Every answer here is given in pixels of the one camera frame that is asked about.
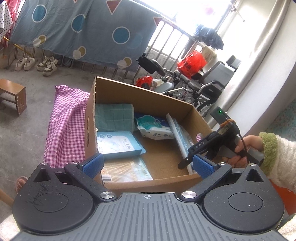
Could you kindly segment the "green cream fleece sleeve forearm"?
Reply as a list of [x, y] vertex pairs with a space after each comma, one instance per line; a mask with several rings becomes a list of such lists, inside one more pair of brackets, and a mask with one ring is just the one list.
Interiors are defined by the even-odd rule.
[[295, 142], [274, 133], [260, 133], [263, 141], [262, 171], [274, 184], [295, 192]]

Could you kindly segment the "person's right hand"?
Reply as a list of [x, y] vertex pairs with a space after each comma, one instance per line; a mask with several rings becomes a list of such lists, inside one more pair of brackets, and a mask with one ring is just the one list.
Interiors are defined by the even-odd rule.
[[263, 139], [259, 136], [248, 135], [241, 138], [234, 150], [236, 154], [232, 158], [223, 157], [223, 162], [231, 165], [233, 168], [245, 168], [249, 164], [249, 157], [258, 159], [259, 165], [264, 161]]

